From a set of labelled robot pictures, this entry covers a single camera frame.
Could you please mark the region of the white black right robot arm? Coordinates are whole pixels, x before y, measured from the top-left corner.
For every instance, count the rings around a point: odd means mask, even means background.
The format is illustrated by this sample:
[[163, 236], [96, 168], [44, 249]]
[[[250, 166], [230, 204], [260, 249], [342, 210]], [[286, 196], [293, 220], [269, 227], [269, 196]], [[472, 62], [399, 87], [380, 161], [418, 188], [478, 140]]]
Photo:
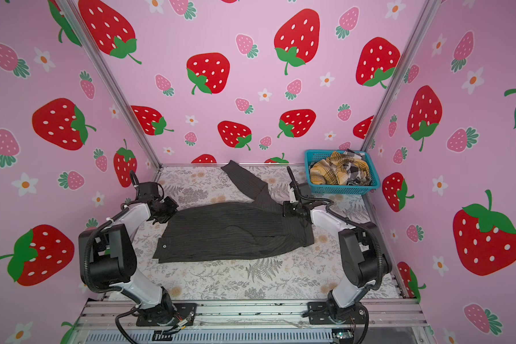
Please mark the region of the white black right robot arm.
[[328, 293], [325, 309], [309, 311], [303, 316], [329, 318], [344, 323], [362, 307], [361, 300], [371, 290], [381, 287], [391, 272], [391, 262], [384, 253], [379, 230], [373, 222], [358, 223], [331, 209], [330, 199], [301, 197], [283, 203], [283, 216], [305, 219], [338, 238], [344, 272], [337, 287]]

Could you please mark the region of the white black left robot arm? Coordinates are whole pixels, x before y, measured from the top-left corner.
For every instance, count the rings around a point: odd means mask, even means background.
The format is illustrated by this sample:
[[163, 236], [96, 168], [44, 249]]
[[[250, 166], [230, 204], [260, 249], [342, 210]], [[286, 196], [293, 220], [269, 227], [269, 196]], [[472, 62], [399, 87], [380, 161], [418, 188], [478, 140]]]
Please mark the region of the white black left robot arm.
[[104, 224], [78, 237], [81, 280], [94, 293], [119, 292], [135, 303], [144, 322], [166, 325], [176, 308], [165, 288], [151, 282], [138, 269], [132, 241], [145, 222], [167, 222], [177, 203], [166, 197], [156, 182], [134, 184], [136, 199]]

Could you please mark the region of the dark grey pinstriped shirt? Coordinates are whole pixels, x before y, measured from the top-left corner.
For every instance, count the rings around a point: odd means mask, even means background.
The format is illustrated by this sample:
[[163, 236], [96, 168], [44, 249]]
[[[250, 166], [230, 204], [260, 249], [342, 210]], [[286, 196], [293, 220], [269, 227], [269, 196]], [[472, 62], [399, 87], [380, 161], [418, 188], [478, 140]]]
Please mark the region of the dark grey pinstriped shirt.
[[222, 170], [251, 202], [177, 212], [158, 240], [154, 259], [160, 263], [262, 259], [314, 244], [310, 221], [286, 215], [265, 181], [234, 161]]

